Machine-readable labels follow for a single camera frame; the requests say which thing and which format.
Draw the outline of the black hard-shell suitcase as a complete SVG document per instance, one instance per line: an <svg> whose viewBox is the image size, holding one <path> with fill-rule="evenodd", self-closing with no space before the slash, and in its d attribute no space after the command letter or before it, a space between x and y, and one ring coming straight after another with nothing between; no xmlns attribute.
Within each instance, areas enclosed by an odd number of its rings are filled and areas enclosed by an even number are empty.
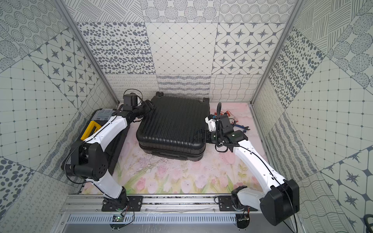
<svg viewBox="0 0 373 233"><path fill-rule="evenodd" d="M147 154L163 158L199 161L206 143L194 140L200 129L208 130L209 98L189 99L157 92L154 109L143 118L136 133L139 146Z"/></svg>

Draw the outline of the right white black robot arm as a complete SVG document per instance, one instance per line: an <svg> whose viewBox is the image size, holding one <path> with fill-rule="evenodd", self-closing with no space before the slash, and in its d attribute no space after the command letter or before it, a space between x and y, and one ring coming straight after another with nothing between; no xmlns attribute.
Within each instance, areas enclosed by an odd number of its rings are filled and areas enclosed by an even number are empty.
<svg viewBox="0 0 373 233"><path fill-rule="evenodd" d="M239 186L231 192L232 206L238 210L260 210L273 226L295 216L299 212L299 185L295 180L287 180L272 168L255 150L242 131L222 133L200 130L194 140L226 147L237 156L257 179L262 191L254 191Z"/></svg>

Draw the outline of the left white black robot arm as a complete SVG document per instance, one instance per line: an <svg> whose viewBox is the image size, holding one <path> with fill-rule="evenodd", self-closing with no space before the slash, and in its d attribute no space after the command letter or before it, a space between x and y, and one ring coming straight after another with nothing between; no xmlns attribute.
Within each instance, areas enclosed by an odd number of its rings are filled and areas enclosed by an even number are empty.
<svg viewBox="0 0 373 233"><path fill-rule="evenodd" d="M117 135L129 129L136 118L147 115L152 109L153 103L145 100L130 111L117 110L97 132L75 142L63 166L66 177L80 177L87 183L93 183L104 194L104 201L114 205L116 210L129 208L125 188L109 172L105 150Z"/></svg>

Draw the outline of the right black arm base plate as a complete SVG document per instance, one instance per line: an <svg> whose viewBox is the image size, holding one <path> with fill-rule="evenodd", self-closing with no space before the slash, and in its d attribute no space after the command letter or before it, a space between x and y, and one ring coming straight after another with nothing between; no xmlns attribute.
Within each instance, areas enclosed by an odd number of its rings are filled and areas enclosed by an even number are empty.
<svg viewBox="0 0 373 233"><path fill-rule="evenodd" d="M250 206L243 206L236 201L233 201L230 195L218 195L214 197L214 202L219 206L221 212L229 211L258 211Z"/></svg>

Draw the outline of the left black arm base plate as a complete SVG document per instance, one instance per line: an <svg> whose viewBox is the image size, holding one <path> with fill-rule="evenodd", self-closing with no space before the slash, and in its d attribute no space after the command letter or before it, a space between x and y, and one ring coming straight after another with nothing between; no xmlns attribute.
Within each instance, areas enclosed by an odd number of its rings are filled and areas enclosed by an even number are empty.
<svg viewBox="0 0 373 233"><path fill-rule="evenodd" d="M129 211L139 212L142 207L143 196L126 196L118 199L104 197L102 212L122 212L129 208Z"/></svg>

